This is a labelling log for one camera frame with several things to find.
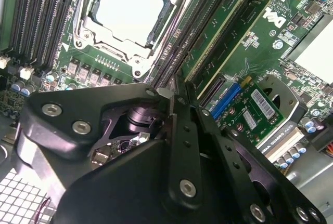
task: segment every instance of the metal bolt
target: metal bolt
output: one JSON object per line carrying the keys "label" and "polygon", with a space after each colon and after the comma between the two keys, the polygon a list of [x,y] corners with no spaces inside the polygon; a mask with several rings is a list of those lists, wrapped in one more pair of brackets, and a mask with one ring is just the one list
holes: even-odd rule
{"label": "metal bolt", "polygon": [[53,103],[47,103],[43,105],[42,111],[48,116],[59,116],[62,113],[62,108]]}
{"label": "metal bolt", "polygon": [[184,98],[178,98],[178,101],[179,101],[180,103],[182,103],[182,104],[186,104]]}
{"label": "metal bolt", "polygon": [[192,182],[189,180],[183,179],[180,183],[181,192],[187,197],[194,197],[197,193],[197,189]]}
{"label": "metal bolt", "polygon": [[303,209],[301,209],[300,207],[297,207],[296,211],[297,211],[297,214],[301,217],[302,220],[309,221],[309,217]]}
{"label": "metal bolt", "polygon": [[318,222],[321,221],[321,219],[319,218],[318,214],[316,213],[316,211],[314,209],[310,208],[309,212],[316,221],[318,221]]}
{"label": "metal bolt", "polygon": [[156,96],[156,94],[151,89],[146,89],[146,93],[152,97]]}
{"label": "metal bolt", "polygon": [[265,222],[266,216],[265,216],[263,210],[261,210],[261,208],[258,205],[253,203],[250,206],[250,210],[251,210],[251,214],[254,216],[255,219],[257,219],[261,223]]}
{"label": "metal bolt", "polygon": [[205,116],[209,116],[209,111],[208,110],[203,109],[202,112]]}
{"label": "metal bolt", "polygon": [[89,123],[86,123],[84,121],[76,121],[73,125],[72,125],[73,131],[75,131],[76,133],[80,134],[80,135],[87,135],[92,128],[90,127]]}

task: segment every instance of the blue connector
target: blue connector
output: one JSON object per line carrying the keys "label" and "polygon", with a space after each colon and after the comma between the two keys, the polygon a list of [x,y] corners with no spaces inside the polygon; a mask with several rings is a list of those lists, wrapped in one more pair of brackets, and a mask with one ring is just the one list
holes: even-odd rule
{"label": "blue connector", "polygon": [[221,100],[217,103],[217,105],[212,110],[212,115],[215,120],[219,118],[228,104],[235,98],[235,96],[239,93],[241,87],[238,83],[234,83],[229,90],[225,93],[225,95],[221,98]]}

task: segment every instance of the perforated metal panel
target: perforated metal panel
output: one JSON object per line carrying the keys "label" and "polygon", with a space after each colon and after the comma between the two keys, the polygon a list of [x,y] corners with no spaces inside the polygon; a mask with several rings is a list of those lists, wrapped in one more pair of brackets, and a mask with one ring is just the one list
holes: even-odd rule
{"label": "perforated metal panel", "polygon": [[[34,224],[40,204],[46,199],[45,192],[22,179],[12,169],[0,182],[0,224]],[[47,203],[37,223],[49,223],[54,212],[52,204]]]}

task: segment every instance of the wire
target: wire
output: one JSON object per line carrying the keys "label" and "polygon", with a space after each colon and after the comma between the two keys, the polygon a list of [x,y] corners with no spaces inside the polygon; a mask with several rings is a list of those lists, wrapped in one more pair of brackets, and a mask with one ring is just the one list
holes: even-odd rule
{"label": "wire", "polygon": [[43,201],[43,202],[41,203],[41,205],[40,205],[40,207],[39,207],[39,209],[38,209],[38,211],[37,211],[37,213],[36,213],[36,215],[35,215],[35,220],[34,220],[35,224],[37,224],[37,222],[38,222],[38,220],[39,220],[39,218],[40,218],[40,215],[41,215],[42,209],[43,209],[43,207],[46,206],[46,204],[47,204],[47,202],[48,202],[49,200],[50,200],[50,197],[47,198],[47,199],[45,199],[45,201]]}

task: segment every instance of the dell logo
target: dell logo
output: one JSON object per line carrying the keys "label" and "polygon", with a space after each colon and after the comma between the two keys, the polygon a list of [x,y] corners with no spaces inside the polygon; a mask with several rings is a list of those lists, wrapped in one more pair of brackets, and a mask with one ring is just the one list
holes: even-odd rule
{"label": "dell logo", "polygon": [[268,19],[268,22],[274,22],[277,28],[281,28],[284,23],[286,23],[286,19],[282,16],[278,16],[277,12],[272,12],[272,10],[268,7],[266,8],[266,13],[263,16],[264,19]]}

